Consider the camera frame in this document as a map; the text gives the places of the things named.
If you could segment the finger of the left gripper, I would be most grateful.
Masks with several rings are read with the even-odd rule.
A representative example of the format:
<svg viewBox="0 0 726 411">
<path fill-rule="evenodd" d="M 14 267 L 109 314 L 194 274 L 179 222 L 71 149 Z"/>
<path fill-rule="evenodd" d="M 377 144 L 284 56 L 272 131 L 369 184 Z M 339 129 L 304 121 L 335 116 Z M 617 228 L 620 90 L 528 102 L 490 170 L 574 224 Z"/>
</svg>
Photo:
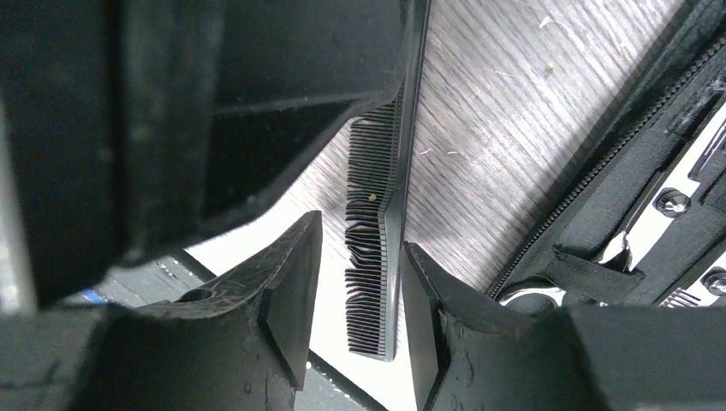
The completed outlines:
<svg viewBox="0 0 726 411">
<path fill-rule="evenodd" d="M 4 1 L 1 302 L 264 214 L 393 98 L 413 1 Z"/>
</svg>

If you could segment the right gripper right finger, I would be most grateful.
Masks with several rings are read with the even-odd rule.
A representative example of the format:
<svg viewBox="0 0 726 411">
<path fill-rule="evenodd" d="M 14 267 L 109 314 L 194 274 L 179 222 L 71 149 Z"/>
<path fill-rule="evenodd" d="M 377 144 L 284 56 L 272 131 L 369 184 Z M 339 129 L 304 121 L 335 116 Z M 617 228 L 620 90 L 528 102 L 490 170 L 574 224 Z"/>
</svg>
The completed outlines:
<svg viewBox="0 0 726 411">
<path fill-rule="evenodd" d="M 402 247 L 419 410 L 722 410 L 725 311 L 567 307 L 533 319 Z"/>
</svg>

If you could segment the silver scissors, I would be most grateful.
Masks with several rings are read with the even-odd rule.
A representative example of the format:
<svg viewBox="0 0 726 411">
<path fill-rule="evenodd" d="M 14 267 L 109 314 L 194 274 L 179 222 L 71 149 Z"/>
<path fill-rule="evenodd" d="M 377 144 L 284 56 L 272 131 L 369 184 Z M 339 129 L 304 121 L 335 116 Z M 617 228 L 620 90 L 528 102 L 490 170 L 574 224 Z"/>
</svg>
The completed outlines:
<svg viewBox="0 0 726 411">
<path fill-rule="evenodd" d="M 725 293 L 725 98 L 661 106 L 586 176 L 494 291 L 570 304 L 706 307 Z"/>
</svg>

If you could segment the black zip tool case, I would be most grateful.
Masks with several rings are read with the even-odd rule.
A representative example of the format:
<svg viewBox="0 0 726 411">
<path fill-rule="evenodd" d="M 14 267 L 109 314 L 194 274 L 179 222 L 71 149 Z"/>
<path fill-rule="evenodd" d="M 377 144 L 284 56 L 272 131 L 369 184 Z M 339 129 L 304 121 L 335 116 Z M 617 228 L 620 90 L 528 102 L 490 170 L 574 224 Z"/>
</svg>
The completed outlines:
<svg viewBox="0 0 726 411">
<path fill-rule="evenodd" d="M 570 304 L 725 300 L 725 4 L 689 1 L 650 51 L 568 193 L 489 295 Z"/>
</svg>

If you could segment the black comb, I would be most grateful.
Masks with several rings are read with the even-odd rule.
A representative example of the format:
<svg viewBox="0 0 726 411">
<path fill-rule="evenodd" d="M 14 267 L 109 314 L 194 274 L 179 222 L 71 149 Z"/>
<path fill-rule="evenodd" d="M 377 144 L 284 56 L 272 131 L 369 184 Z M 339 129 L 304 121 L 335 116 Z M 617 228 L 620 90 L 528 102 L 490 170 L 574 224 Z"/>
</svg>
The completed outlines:
<svg viewBox="0 0 726 411">
<path fill-rule="evenodd" d="M 414 4 L 412 55 L 395 98 L 356 117 L 349 130 L 348 351 L 385 362 L 396 356 L 400 259 L 430 10 L 429 1 Z"/>
</svg>

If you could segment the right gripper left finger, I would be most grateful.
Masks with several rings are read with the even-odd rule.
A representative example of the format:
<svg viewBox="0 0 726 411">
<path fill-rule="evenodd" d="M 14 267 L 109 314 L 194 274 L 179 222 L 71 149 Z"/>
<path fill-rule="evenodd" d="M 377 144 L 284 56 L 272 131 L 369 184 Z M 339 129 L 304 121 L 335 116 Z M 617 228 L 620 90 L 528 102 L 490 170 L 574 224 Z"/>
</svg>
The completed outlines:
<svg viewBox="0 0 726 411">
<path fill-rule="evenodd" d="M 319 211 L 176 301 L 1 322 L 4 410 L 290 410 L 304 385 Z"/>
</svg>

